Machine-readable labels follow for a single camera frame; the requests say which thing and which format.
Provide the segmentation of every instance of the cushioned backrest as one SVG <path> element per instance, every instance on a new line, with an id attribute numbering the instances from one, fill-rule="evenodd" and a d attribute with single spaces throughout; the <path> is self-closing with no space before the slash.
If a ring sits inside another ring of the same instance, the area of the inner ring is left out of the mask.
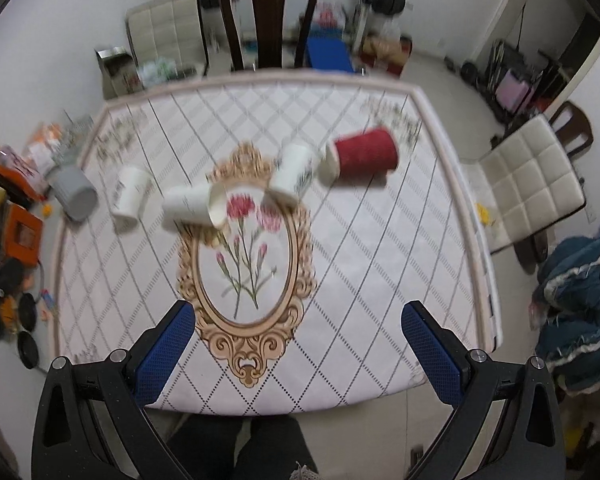
<path id="1" fill-rule="evenodd" d="M 511 242 L 548 227 L 584 204 L 571 163 L 538 115 L 480 160 Z"/>
<path id="2" fill-rule="evenodd" d="M 178 67 L 205 62 L 197 0 L 153 0 L 126 14 L 126 29 L 136 64 L 157 57 Z"/>

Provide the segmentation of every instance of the ornate gold frame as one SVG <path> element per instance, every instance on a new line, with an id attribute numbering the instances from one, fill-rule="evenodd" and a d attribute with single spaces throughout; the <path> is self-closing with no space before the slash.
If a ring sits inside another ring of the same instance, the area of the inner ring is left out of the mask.
<path id="1" fill-rule="evenodd" d="M 227 188 L 252 184 L 262 189 L 273 170 L 273 159 L 263 158 L 250 142 L 240 144 L 228 161 L 207 175 Z M 216 359 L 227 359 L 232 373 L 253 388 L 267 370 L 269 359 L 279 359 L 304 316 L 302 300 L 315 287 L 310 218 L 303 205 L 291 210 L 278 204 L 289 238 L 289 268 L 278 304 L 261 320 L 238 324 L 227 320 L 206 295 L 198 269 L 198 247 L 208 239 L 209 228 L 190 226 L 181 233 L 178 282 L 183 297 L 196 312 L 196 329 Z"/>

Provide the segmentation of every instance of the blue gripper pad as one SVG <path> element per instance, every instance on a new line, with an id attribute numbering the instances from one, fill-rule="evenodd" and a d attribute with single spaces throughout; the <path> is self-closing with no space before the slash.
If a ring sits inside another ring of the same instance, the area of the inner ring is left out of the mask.
<path id="1" fill-rule="evenodd" d="M 460 370 L 440 341 L 409 304 L 402 308 L 402 333 L 441 402 L 456 407 L 462 400 Z"/>
<path id="2" fill-rule="evenodd" d="M 136 371 L 134 398 L 138 406 L 152 404 L 158 399 L 193 336 L 194 326 L 193 307 L 190 303 L 183 303 Z"/>

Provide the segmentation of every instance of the black round lid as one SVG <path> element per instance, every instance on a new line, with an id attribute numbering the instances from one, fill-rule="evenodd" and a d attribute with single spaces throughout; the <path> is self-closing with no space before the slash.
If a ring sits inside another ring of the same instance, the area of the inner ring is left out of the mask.
<path id="1" fill-rule="evenodd" d="M 23 329 L 31 332 L 36 327 L 37 317 L 36 300 L 31 294 L 25 292 L 18 303 L 18 318 Z"/>
<path id="2" fill-rule="evenodd" d="M 38 345 L 36 345 L 31 334 L 24 332 L 24 330 L 18 332 L 18 354 L 20 355 L 22 364 L 29 370 L 38 366 L 38 362 L 40 361 Z"/>

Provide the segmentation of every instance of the dark wooden chair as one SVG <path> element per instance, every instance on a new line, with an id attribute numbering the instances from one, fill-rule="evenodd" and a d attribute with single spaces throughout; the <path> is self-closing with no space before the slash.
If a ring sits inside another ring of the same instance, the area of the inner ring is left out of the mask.
<path id="1" fill-rule="evenodd" d="M 577 139 L 581 134 L 584 134 L 585 136 L 585 140 L 581 145 L 573 148 L 570 152 L 567 152 L 567 156 L 573 158 L 593 144 L 593 132 L 591 131 L 591 123 L 589 122 L 587 115 L 571 101 L 565 101 L 560 105 L 554 116 L 549 120 L 549 124 L 554 126 L 558 118 L 564 112 L 570 112 L 571 117 L 566 124 L 555 131 L 555 136 L 558 137 L 561 145 L 566 148 L 567 144 L 572 140 Z"/>
<path id="2" fill-rule="evenodd" d="M 258 68 L 282 67 L 282 18 L 285 12 L 285 0 L 252 0 L 253 15 L 256 21 L 256 40 L 258 41 Z M 295 68 L 302 66 L 306 39 L 309 36 L 311 19 L 317 0 L 309 0 L 298 36 Z M 244 70 L 242 51 L 235 27 L 231 0 L 220 0 L 220 9 L 226 36 L 231 52 L 234 70 Z"/>

